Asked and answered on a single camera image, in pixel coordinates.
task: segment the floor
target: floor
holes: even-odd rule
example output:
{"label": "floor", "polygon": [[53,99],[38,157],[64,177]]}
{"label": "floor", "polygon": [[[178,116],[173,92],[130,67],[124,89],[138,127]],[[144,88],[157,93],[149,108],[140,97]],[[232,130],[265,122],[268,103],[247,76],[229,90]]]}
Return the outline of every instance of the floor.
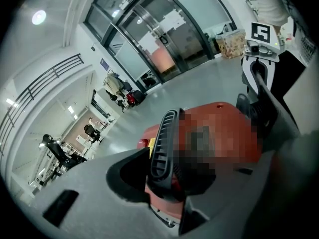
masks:
{"label": "floor", "polygon": [[136,148],[143,132],[160,123],[172,108],[184,110],[212,103],[236,104],[239,93],[246,93],[241,80],[240,57],[210,60],[166,82],[149,93],[136,107],[125,111],[97,147],[95,157]]}

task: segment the fluorescent light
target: fluorescent light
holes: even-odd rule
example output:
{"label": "fluorescent light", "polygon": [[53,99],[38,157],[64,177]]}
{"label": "fluorescent light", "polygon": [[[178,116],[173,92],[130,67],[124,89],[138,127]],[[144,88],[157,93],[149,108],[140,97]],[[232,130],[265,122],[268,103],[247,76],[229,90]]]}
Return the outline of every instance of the fluorescent light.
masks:
{"label": "fluorescent light", "polygon": [[115,18],[116,15],[120,12],[120,10],[115,10],[113,13],[112,13],[112,17]]}
{"label": "fluorescent light", "polygon": [[68,110],[71,112],[71,114],[74,113],[74,110],[73,110],[72,106],[69,106]]}
{"label": "fluorescent light", "polygon": [[44,171],[45,171],[45,168],[43,168],[43,170],[41,172],[39,172],[38,176],[40,176]]}
{"label": "fluorescent light", "polygon": [[10,105],[14,105],[14,101],[12,101],[11,99],[7,98],[6,102]]}
{"label": "fluorescent light", "polygon": [[32,17],[32,23],[34,25],[39,25],[44,22],[46,18],[46,13],[43,10],[37,11]]}

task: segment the door handle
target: door handle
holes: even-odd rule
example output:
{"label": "door handle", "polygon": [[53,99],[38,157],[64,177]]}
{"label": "door handle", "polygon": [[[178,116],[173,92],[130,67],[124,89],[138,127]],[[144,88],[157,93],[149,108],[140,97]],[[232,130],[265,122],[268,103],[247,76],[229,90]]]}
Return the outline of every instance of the door handle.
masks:
{"label": "door handle", "polygon": [[168,40],[164,36],[161,35],[159,39],[163,44],[168,44]]}

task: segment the metal railing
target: metal railing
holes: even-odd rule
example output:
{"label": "metal railing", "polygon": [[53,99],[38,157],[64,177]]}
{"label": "metal railing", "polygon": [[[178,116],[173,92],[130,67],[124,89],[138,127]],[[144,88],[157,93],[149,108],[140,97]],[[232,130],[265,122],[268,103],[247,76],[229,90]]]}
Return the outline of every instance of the metal railing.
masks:
{"label": "metal railing", "polygon": [[69,57],[49,70],[37,77],[29,86],[27,86],[22,93],[14,101],[14,104],[8,109],[0,125],[0,165],[3,151],[7,144],[12,129],[25,108],[34,101],[34,98],[50,83],[58,79],[61,75],[75,68],[76,66],[84,64],[81,59],[81,54],[76,54]]}

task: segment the cardboard box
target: cardboard box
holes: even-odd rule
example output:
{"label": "cardboard box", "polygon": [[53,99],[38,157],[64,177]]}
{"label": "cardboard box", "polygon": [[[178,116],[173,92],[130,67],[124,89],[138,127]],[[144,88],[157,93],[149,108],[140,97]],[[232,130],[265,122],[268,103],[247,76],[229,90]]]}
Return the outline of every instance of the cardboard box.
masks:
{"label": "cardboard box", "polygon": [[243,29],[217,35],[216,41],[222,56],[225,58],[241,56],[246,44],[245,36],[246,32]]}

